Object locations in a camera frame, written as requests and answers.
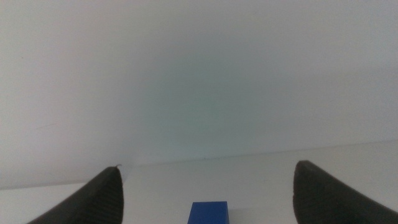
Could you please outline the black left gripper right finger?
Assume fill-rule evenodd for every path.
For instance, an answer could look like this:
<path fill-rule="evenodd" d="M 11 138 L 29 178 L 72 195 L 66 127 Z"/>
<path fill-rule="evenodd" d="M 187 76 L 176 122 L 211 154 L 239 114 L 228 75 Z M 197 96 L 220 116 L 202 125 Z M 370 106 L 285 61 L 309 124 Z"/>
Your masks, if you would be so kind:
<path fill-rule="evenodd" d="M 299 224 L 397 224 L 397 212 L 310 161 L 295 166 L 293 208 Z"/>

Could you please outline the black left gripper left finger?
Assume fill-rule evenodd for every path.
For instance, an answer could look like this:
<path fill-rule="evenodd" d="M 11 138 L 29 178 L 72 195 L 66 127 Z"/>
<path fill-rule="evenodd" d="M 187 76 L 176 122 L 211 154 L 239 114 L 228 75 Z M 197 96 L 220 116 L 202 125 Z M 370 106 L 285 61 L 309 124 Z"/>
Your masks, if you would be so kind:
<path fill-rule="evenodd" d="M 100 172 L 29 224 L 122 224 L 123 214 L 123 180 L 115 166 Z"/>

